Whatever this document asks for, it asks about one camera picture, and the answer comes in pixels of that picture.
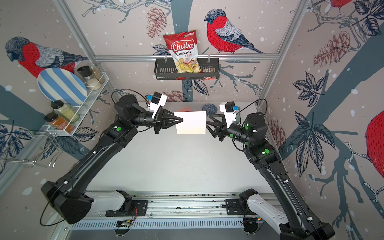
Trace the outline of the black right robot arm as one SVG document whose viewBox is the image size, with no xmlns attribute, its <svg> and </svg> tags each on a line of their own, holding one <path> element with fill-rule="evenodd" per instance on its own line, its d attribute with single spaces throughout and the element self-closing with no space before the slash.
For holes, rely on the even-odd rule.
<svg viewBox="0 0 384 240">
<path fill-rule="evenodd" d="M 322 222 L 308 207 L 291 182 L 278 151 L 266 140 L 268 126 L 261 112 L 249 114 L 242 125 L 227 123 L 225 115 L 210 115 L 206 128 L 214 138 L 229 137 L 242 143 L 248 161 L 267 181 L 282 211 L 265 202 L 253 189 L 241 193 L 245 213 L 259 215 L 281 240 L 329 240 L 335 235 L 329 223 Z"/>
</svg>

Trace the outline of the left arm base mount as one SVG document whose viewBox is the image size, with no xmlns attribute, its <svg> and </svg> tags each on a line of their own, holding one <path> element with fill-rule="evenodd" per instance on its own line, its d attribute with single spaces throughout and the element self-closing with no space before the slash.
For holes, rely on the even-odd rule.
<svg viewBox="0 0 384 240">
<path fill-rule="evenodd" d="M 118 210 L 106 211 L 106 217 L 127 217 L 128 215 L 144 217 L 146 215 L 148 209 L 147 200 L 133 200 L 133 197 L 123 190 L 116 190 L 116 192 L 124 197 L 124 202 Z"/>
</svg>

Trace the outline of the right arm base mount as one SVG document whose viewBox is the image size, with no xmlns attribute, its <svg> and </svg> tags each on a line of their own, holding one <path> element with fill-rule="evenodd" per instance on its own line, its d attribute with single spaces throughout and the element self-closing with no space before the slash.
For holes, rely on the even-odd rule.
<svg viewBox="0 0 384 240">
<path fill-rule="evenodd" d="M 240 193 L 238 199 L 226 199 L 225 205 L 222 208 L 225 208 L 228 216 L 248 216 L 248 215 L 256 215 L 255 212 L 252 212 L 247 200 L 250 199 L 253 195 L 258 195 L 259 193 L 254 189 L 248 189 L 242 193 Z"/>
</svg>

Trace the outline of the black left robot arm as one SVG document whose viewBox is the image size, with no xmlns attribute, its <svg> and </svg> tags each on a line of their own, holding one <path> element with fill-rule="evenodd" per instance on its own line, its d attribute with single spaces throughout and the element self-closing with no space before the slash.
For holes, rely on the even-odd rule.
<svg viewBox="0 0 384 240">
<path fill-rule="evenodd" d="M 115 103 L 117 115 L 100 137 L 98 143 L 79 160 L 76 166 L 55 182 L 47 181 L 41 191 L 51 206 L 68 224 L 82 220 L 91 210 L 94 199 L 85 195 L 86 189 L 106 163 L 139 132 L 138 127 L 152 127 L 156 134 L 182 123 L 183 118 L 164 109 L 167 96 L 154 93 L 149 109 L 139 105 L 134 95 L 125 95 Z"/>
</svg>

